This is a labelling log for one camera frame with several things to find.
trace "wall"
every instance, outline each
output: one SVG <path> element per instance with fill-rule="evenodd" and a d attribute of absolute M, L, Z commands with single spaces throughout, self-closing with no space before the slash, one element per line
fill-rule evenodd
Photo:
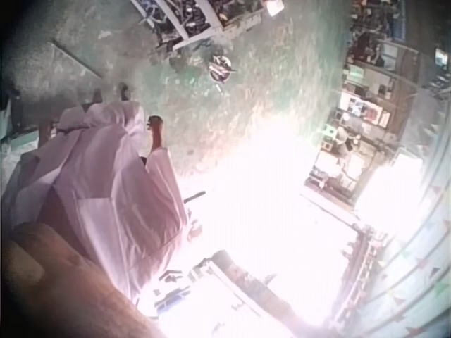
<path fill-rule="evenodd" d="M 419 223 L 405 227 L 407 231 L 393 238 L 378 258 L 372 288 L 346 337 L 449 337 L 449 102 L 443 108 L 417 110 L 408 121 L 406 134 L 410 138 L 402 142 L 424 161 Z M 435 132 L 426 136 L 419 133 L 419 128 L 431 123 L 438 126 Z"/>

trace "bright light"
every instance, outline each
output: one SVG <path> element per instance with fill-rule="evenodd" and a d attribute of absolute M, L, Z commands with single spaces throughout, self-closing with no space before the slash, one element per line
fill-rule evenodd
<path fill-rule="evenodd" d="M 279 14 L 284 8 L 282 0 L 269 0 L 266 2 L 266 9 L 270 16 Z"/>
<path fill-rule="evenodd" d="M 213 276 L 194 283 L 186 300 L 161 314 L 159 326 L 168 338 L 286 337 L 276 321 L 260 318 Z"/>
<path fill-rule="evenodd" d="M 291 117 L 257 123 L 249 141 L 218 168 L 221 179 L 202 202 L 202 216 L 206 242 L 226 249 L 255 277 L 278 273 L 282 287 L 273 284 L 274 291 L 319 325 L 345 269 L 340 249 L 356 234 L 299 196 L 318 151 L 298 130 Z"/>
<path fill-rule="evenodd" d="M 362 220 L 400 238 L 415 232 L 421 166 L 422 160 L 400 154 L 392 167 L 379 168 L 356 205 Z"/>

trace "clutter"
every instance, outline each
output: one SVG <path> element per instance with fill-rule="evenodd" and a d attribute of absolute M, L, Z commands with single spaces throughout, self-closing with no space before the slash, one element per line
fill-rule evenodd
<path fill-rule="evenodd" d="M 175 51 L 193 42 L 225 35 L 236 37 L 261 22 L 260 0 L 131 0 L 159 36 Z M 271 16 L 283 10 L 282 0 L 267 5 Z"/>

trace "white fabric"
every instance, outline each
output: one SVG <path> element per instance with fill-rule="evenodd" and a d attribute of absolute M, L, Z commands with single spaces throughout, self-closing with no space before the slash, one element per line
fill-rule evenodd
<path fill-rule="evenodd" d="M 95 104 L 86 114 L 66 111 L 58 125 L 66 133 L 21 159 L 11 214 L 12 225 L 69 222 L 89 257 L 131 301 L 159 277 L 187 237 L 168 150 L 149 154 L 146 166 L 138 156 L 144 126 L 144 111 L 135 102 Z"/>

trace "concrete floor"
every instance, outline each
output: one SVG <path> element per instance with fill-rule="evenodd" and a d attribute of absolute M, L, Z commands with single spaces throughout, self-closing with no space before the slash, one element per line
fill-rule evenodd
<path fill-rule="evenodd" d="M 5 48 L 2 78 L 22 92 L 27 125 L 89 101 L 96 88 L 112 101 L 119 82 L 128 83 L 147 113 L 166 121 L 166 143 L 186 194 L 220 180 L 210 174 L 271 117 L 289 119 L 303 144 L 291 151 L 307 172 L 321 138 L 317 130 L 338 100 L 350 1 L 284 2 L 280 15 L 220 47 L 237 69 L 223 93 L 206 73 L 210 49 L 170 61 L 126 0 L 35 4 Z M 55 51 L 53 39 L 103 80 Z"/>

